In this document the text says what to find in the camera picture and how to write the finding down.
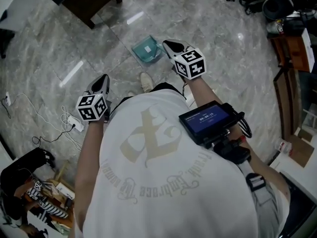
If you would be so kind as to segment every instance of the white sneaker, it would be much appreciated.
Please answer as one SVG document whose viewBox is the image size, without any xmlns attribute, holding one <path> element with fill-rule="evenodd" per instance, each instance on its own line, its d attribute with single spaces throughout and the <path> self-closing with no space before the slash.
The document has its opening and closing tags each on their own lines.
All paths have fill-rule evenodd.
<svg viewBox="0 0 317 238">
<path fill-rule="evenodd" d="M 136 96 L 135 92 L 129 91 L 128 92 L 128 97 L 133 97 Z"/>
<path fill-rule="evenodd" d="M 151 79 L 150 75 L 148 75 L 146 72 L 141 72 L 140 74 L 140 81 L 143 88 L 143 91 L 145 93 L 149 93 L 153 90 L 153 80 Z"/>
</svg>

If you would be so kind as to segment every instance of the shoe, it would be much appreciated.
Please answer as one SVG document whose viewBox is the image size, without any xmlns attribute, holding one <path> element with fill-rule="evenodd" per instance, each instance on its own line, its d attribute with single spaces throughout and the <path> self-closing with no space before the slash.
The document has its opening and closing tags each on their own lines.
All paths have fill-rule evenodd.
<svg viewBox="0 0 317 238">
<path fill-rule="evenodd" d="M 42 151 L 45 154 L 46 163 L 49 164 L 49 166 L 52 169 L 55 168 L 55 163 L 54 163 L 55 157 L 53 156 L 53 154 L 46 150 L 42 150 Z"/>
<path fill-rule="evenodd" d="M 136 94 L 134 92 L 132 92 L 132 91 L 129 91 L 128 92 L 128 97 L 133 97 L 133 96 L 136 96 Z"/>
<path fill-rule="evenodd" d="M 140 81 L 143 88 L 143 91 L 145 93 L 149 93 L 153 90 L 153 80 L 151 79 L 150 75 L 148 75 L 146 72 L 141 72 L 140 74 Z"/>
</svg>

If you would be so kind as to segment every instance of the monitor screen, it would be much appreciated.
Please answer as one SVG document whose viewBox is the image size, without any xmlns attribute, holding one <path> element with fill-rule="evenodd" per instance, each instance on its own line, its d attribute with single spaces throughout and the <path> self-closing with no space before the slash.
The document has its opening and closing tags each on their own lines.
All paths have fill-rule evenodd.
<svg viewBox="0 0 317 238">
<path fill-rule="evenodd" d="M 185 118 L 185 120 L 192 130 L 197 133 L 228 116 L 229 115 L 223 109 L 221 109 L 221 107 L 215 105 L 205 110 L 201 110 L 198 113 Z"/>
</svg>

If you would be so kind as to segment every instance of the white t-shirt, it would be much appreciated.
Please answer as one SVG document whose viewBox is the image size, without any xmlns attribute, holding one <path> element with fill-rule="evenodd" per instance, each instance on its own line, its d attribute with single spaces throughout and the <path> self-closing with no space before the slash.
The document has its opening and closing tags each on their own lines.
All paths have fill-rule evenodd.
<svg viewBox="0 0 317 238">
<path fill-rule="evenodd" d="M 117 108 L 102 141 L 85 238 L 258 237 L 244 176 L 191 140 L 178 119 L 188 111 L 172 90 Z"/>
</svg>

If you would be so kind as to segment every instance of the electrical outlet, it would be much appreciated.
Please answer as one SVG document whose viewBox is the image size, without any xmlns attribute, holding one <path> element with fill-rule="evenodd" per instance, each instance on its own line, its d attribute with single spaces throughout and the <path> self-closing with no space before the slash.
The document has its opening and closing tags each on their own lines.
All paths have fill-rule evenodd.
<svg viewBox="0 0 317 238">
<path fill-rule="evenodd" d="M 84 126 L 78 120 L 76 120 L 74 117 L 69 116 L 68 122 L 71 125 L 74 124 L 75 125 L 75 129 L 77 129 L 79 132 L 82 132 L 84 130 Z"/>
<path fill-rule="evenodd" d="M 6 92 L 6 93 L 5 93 L 5 103 L 6 103 L 8 106 L 11 106 L 11 104 L 12 104 L 11 99 L 10 99 L 10 96 L 9 96 L 9 92 Z"/>
</svg>

